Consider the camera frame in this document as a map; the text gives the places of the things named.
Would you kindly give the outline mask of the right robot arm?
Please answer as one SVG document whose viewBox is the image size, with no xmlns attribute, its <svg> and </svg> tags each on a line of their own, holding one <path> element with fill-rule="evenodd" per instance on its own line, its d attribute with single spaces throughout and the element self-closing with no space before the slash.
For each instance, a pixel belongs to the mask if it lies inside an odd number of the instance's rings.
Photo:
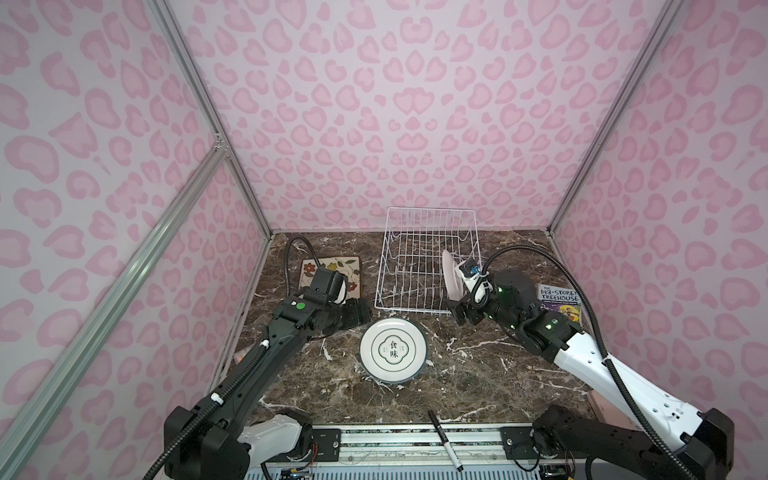
<svg viewBox="0 0 768 480">
<path fill-rule="evenodd" d="M 532 424 L 531 447 L 542 457 L 561 453 L 601 459 L 646 479 L 724 479 L 734 464 L 734 422 L 662 390 L 599 350 L 598 342 L 565 314 L 546 309 L 523 272 L 481 275 L 472 262 L 443 270 L 446 303 L 458 323 L 497 323 L 529 353 L 570 373 L 635 426 L 584 418 L 552 405 Z"/>
</svg>

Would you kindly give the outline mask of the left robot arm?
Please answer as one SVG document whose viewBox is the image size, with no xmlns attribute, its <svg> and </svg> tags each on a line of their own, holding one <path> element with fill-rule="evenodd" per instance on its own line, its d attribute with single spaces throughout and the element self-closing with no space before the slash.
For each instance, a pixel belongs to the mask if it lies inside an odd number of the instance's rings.
<svg viewBox="0 0 768 480">
<path fill-rule="evenodd" d="M 240 439 L 254 405 L 286 364 L 317 335 L 370 321 L 363 299 L 347 298 L 347 276 L 319 268 L 308 287 L 275 308 L 262 339 L 211 393 L 193 407 L 176 407 L 163 426 L 164 450 L 146 479 L 243 479 L 257 447 Z"/>
</svg>

